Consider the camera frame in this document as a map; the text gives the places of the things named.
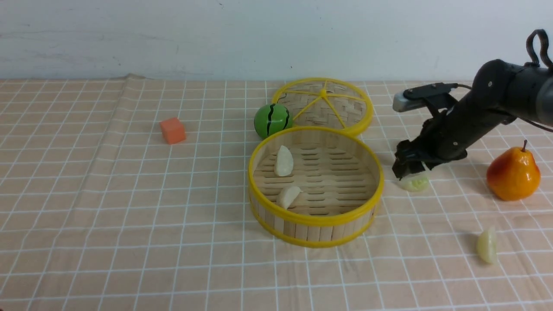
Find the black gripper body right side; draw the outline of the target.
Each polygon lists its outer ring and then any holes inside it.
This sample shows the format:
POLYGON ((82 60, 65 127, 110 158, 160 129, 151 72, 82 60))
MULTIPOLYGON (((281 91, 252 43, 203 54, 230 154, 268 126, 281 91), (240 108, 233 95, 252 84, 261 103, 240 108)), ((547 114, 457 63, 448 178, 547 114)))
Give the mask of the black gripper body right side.
POLYGON ((436 167, 467 157, 467 149, 500 124, 516 118, 496 108, 486 108, 472 93, 452 108, 425 121, 414 140, 401 141, 395 152, 396 167, 436 167))

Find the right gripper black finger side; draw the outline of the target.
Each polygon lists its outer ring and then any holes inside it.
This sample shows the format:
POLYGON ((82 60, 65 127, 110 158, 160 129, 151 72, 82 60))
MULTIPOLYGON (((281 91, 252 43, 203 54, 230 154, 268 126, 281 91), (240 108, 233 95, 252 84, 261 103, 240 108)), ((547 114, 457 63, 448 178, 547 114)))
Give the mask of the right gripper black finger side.
POLYGON ((399 180, 425 172, 424 163, 428 159, 428 152, 421 149, 397 149, 392 171, 399 180))

